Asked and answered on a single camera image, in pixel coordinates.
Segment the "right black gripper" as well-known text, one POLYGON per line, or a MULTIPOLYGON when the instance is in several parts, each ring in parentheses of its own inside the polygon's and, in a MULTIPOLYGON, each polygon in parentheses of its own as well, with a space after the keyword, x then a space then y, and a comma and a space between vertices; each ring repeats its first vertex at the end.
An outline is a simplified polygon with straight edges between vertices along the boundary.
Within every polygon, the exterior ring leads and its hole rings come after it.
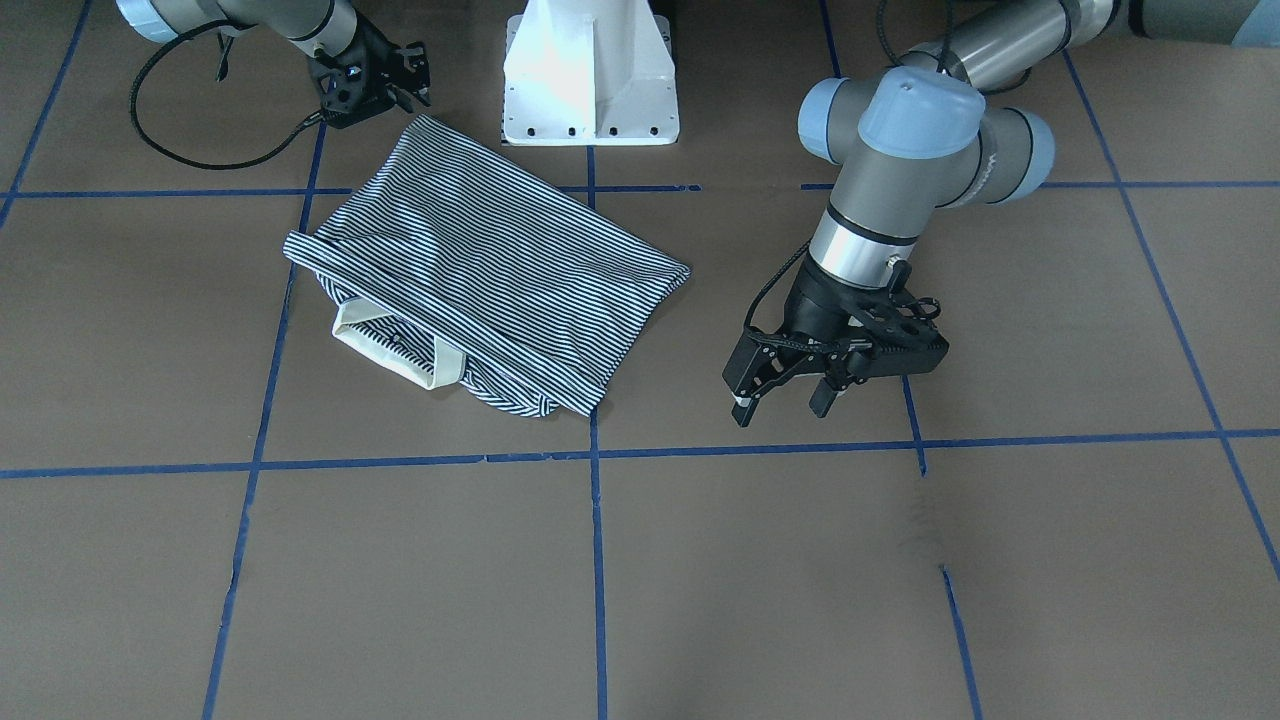
POLYGON ((413 113, 417 104, 429 108, 431 78, 425 44, 399 46, 362 13, 355 17, 355 36, 346 50, 308 60, 321 120, 343 129, 392 108, 407 113, 413 113))

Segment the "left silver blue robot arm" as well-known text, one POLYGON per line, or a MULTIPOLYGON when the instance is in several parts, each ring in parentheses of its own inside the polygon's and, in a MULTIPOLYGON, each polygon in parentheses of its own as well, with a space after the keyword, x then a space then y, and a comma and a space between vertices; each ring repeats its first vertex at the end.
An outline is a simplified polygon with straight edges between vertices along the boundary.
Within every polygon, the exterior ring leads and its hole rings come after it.
POLYGON ((723 378, 745 427, 760 400, 813 375, 826 416, 852 386, 933 372, 948 351, 940 304, 908 290, 910 255, 938 209, 1034 192, 1056 155, 1050 126, 991 108, 1039 61, 1121 22, 1146 38, 1277 46, 1275 1, 998 1, 937 40, 890 54, 874 79, 823 79, 797 114, 805 150, 840 168, 813 236, 786 261, 796 278, 777 331, 750 316, 723 378))

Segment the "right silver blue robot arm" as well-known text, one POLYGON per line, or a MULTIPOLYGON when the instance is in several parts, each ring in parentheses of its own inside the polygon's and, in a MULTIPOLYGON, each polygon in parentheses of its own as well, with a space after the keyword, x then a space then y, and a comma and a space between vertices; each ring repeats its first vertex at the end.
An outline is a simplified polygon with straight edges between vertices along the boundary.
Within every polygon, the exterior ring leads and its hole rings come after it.
POLYGON ((335 128, 431 101, 424 44, 393 44, 349 1, 119 1, 116 9, 156 44, 197 29, 225 38, 273 31, 307 58, 319 114, 335 128))

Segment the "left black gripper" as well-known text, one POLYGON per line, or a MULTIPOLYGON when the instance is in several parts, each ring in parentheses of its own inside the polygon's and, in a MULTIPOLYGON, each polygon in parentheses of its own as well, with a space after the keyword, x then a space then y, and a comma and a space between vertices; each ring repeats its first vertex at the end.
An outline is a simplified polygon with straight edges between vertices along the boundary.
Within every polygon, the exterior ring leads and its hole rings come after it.
POLYGON ((786 261, 751 301, 722 372, 739 427, 750 425, 759 400, 795 378, 818 377, 808 406, 827 418, 850 387, 931 373, 947 355, 948 341, 934 323, 940 302, 908 290, 913 268, 905 260, 892 260, 887 284, 874 290, 845 284, 814 260, 800 261, 780 328, 764 332, 754 314, 791 265, 786 261))

